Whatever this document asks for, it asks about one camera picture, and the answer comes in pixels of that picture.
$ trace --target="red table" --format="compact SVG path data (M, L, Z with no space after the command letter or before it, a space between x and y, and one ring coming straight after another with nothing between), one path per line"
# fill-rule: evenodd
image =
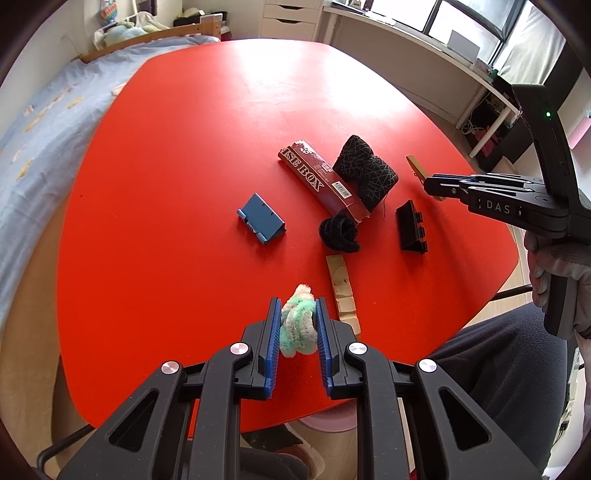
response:
M190 365L240 339L299 283L336 308L318 236L329 216L277 158L306 140L333 162L358 134L399 174L346 256L363 341L414 362L468 322L517 263L508 229L428 197L405 159L470 173L386 80L319 43L244 40L149 60L105 115L74 185L60 247L61 354L78 411L103 422L156 367ZM287 233L262 246L236 210L259 193ZM402 252L395 210L412 198L429 252ZM279 360L267 402L241 428L332 405L317 355Z

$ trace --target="floor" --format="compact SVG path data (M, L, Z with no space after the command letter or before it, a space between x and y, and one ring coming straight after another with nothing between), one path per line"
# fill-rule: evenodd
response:
M464 137L450 123L426 113L474 166L467 157L470 147ZM508 164L501 165L501 169L506 173L511 171ZM39 451L85 424L67 391L56 332L57 253L65 210L66 202L58 208L31 257L1 339L0 418L31 463ZM519 229L510 230L519 248L520 262L501 290L528 283L523 233ZM527 295L521 295L491 302L471 323L528 301ZM326 469L320 480L356 478L356 431L327 434L310 430L299 422L293 422L292 427L324 457ZM46 471L55 477L60 465L67 462L80 443L51 460Z

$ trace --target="wooden block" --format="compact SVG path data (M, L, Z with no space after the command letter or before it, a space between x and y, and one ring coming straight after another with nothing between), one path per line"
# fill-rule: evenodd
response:
M339 312L342 313L354 313L355 312L355 301L353 297L343 297L336 299L336 305Z
M349 273L342 255L328 255L326 263L329 266L330 281L335 294L336 307L339 312L339 320L348 323L353 329L357 340L361 333L359 319L353 298L353 289L349 281Z
M412 170L414 171L415 176L419 179L421 183L425 181L427 177L430 177L427 171L423 168L423 166L418 162L418 160L414 157L414 155L407 155L407 162L411 166ZM435 197L438 202L442 202L445 200L444 197Z
M361 326L359 325L359 320L358 320L357 316L355 316L355 315L344 316L340 319L340 321L351 325L351 328L353 329L353 333L355 334L355 338L357 340L359 340L359 334L361 333Z

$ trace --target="wooden bed frame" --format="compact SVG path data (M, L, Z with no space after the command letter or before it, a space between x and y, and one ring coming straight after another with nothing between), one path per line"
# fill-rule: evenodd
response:
M184 37L185 35L210 35L212 37L220 38L222 36L222 14L205 15L201 17L201 23L192 25L183 25L182 27L173 27L166 30L160 30L154 33L146 33L140 37L130 38L119 43L115 43L109 47L101 50L91 51L87 55L83 55L80 59L84 63L90 63L93 60L99 59L104 55L121 50L122 48L138 45L140 43L147 43L152 40L167 37Z

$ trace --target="blue metal clip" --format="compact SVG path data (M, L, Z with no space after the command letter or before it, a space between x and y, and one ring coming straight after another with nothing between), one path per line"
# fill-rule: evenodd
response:
M285 233L285 222L258 193L255 193L247 204L238 210L238 216L244 220L263 245Z

